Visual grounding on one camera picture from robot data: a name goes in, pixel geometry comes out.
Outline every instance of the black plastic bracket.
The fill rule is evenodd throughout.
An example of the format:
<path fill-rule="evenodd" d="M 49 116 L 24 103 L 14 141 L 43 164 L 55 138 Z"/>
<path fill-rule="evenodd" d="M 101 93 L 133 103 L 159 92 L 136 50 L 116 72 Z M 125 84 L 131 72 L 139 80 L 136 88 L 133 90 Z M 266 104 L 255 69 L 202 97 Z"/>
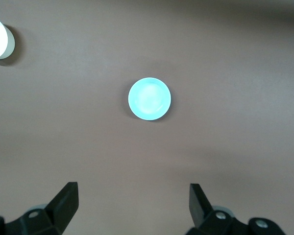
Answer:
<path fill-rule="evenodd" d="M 199 184 L 190 185 L 189 207 L 195 227 L 186 235 L 285 235 L 269 219 L 252 218 L 246 225 L 225 211 L 215 211 Z"/>
<path fill-rule="evenodd" d="M 61 235 L 77 208 L 77 182 L 69 182 L 44 209 L 28 211 L 7 224 L 0 216 L 0 235 Z"/>

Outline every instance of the brown surface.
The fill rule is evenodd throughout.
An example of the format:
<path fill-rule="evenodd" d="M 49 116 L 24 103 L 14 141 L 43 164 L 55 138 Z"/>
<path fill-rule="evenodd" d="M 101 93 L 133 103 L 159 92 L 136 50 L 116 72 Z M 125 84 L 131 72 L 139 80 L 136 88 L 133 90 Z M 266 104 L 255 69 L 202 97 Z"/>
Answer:
<path fill-rule="evenodd" d="M 5 0 L 0 215 L 78 181 L 66 235 L 183 235 L 189 183 L 246 223 L 294 235 L 294 0 Z M 172 107 L 127 93 L 163 80 Z"/>

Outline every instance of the gray table surface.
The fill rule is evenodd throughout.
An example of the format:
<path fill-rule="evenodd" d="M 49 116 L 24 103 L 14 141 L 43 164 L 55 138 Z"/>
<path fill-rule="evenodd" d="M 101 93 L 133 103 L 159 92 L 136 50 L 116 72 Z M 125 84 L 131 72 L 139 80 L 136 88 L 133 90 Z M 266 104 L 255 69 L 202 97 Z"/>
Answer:
<path fill-rule="evenodd" d="M 78 181 L 66 235 L 183 235 L 189 183 L 294 235 L 294 0 L 5 0 L 0 215 Z M 171 90 L 136 118 L 132 84 Z"/>

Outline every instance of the screw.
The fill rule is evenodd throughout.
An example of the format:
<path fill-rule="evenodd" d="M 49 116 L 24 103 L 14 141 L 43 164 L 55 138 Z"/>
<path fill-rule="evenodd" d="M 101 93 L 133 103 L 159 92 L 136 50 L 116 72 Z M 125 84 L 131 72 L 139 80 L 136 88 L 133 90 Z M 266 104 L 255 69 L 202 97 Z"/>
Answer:
<path fill-rule="evenodd" d="M 28 218 L 34 218 L 34 217 L 36 217 L 38 214 L 39 214 L 38 211 L 33 211 L 32 213 L 30 213 L 30 214 L 28 215 Z"/>
<path fill-rule="evenodd" d="M 264 228 L 264 229 L 266 229 L 266 228 L 268 227 L 268 224 L 267 224 L 265 221 L 261 220 L 261 219 L 256 220 L 256 224 L 257 224 L 260 228 Z"/>
<path fill-rule="evenodd" d="M 218 219 L 226 219 L 226 215 L 223 212 L 217 212 L 216 217 Z"/>

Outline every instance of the light blue bowl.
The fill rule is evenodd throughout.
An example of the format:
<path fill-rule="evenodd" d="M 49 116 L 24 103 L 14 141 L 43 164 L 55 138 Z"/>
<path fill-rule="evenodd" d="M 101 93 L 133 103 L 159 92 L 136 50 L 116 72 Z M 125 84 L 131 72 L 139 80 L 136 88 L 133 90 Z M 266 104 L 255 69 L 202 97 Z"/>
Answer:
<path fill-rule="evenodd" d="M 157 78 L 138 80 L 128 93 L 132 112 L 144 120 L 161 118 L 169 109 L 171 94 L 166 84 Z"/>

